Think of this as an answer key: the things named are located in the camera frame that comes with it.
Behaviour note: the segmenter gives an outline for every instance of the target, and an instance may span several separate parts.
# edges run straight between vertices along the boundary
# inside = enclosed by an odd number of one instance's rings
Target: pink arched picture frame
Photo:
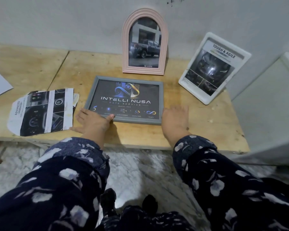
[[[129,47],[130,47],[129,32],[131,27],[133,26],[133,23],[135,23],[136,20],[142,17],[149,17],[153,19],[158,24],[161,30],[162,37],[160,44],[158,68],[129,66]],[[122,48],[123,48],[122,72],[164,75],[167,46],[168,46],[168,29],[162,16],[158,14],[158,12],[149,8],[142,8],[134,11],[125,21],[122,30]]]

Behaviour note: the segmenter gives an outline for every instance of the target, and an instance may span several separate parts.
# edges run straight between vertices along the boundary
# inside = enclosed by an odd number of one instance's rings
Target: pickup truck
[[[142,58],[146,58],[147,55],[154,56],[160,55],[161,46],[153,40],[144,40],[143,43],[131,43],[130,51],[133,58],[140,55]]]

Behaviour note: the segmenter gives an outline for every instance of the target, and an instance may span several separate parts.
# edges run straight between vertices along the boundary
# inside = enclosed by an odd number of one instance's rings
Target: picture frame
[[[131,13],[122,29],[122,72],[164,75],[168,29],[157,11]]]
[[[250,57],[249,52],[208,32],[179,84],[208,105]]]
[[[103,117],[113,113],[113,120],[116,122],[161,125],[164,108],[163,82],[96,76],[84,108]]]

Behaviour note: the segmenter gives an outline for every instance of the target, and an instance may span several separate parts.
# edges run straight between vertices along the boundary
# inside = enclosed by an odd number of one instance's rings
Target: hand
[[[76,115],[76,119],[82,124],[82,127],[70,127],[70,130],[83,134],[82,138],[93,140],[102,149],[105,132],[114,117],[115,115],[111,114],[104,118],[98,113],[82,108]]]
[[[164,108],[162,115],[162,131],[169,144],[174,147],[177,141],[191,135],[188,128],[188,106],[171,106]]]

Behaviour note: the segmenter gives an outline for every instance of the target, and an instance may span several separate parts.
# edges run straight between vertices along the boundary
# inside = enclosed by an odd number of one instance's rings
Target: floral sleeve
[[[92,229],[108,175],[108,157],[95,142],[62,140],[0,198],[0,230]]]
[[[181,138],[173,163],[212,230],[289,230],[289,199],[221,155],[211,141]]]

